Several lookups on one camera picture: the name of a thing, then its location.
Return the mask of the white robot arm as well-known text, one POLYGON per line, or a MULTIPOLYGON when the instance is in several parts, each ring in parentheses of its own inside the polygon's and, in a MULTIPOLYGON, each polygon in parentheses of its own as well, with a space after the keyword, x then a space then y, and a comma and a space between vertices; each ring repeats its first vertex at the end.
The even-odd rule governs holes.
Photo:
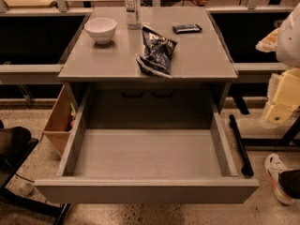
POLYGON ((256 49, 275 52, 277 60, 288 67, 280 75, 271 75, 260 121, 265 128, 276 128, 300 107, 300 4, 279 28, 257 43, 256 49))

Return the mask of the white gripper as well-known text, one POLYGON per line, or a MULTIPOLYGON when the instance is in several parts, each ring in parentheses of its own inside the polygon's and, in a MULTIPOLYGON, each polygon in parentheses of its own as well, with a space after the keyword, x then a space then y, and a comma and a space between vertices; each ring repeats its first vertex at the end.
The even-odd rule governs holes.
MULTIPOLYGON (((278 45, 276 28, 262 40, 255 48, 263 53, 274 52, 278 45)), ((277 128, 284 124, 300 106, 300 68, 292 68, 281 75, 273 74, 269 85, 272 88, 270 103, 267 103, 260 118, 264 128, 277 128)))

